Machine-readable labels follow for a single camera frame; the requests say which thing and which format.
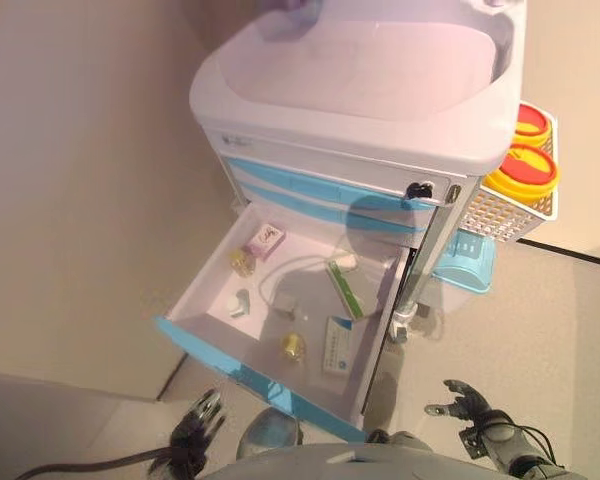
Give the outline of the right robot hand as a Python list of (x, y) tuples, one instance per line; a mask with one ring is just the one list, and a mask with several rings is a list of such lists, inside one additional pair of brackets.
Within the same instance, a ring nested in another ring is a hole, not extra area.
[(496, 418), (495, 410), (474, 387), (461, 380), (447, 379), (443, 384), (452, 393), (455, 400), (450, 404), (429, 404), (424, 412), (433, 417), (449, 416), (470, 421), (476, 428), (486, 426)]

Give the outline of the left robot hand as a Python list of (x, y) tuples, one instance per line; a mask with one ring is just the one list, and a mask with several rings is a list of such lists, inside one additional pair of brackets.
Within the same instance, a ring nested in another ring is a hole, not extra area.
[(190, 453), (205, 452), (226, 421), (220, 392), (207, 390), (173, 430), (170, 445)]

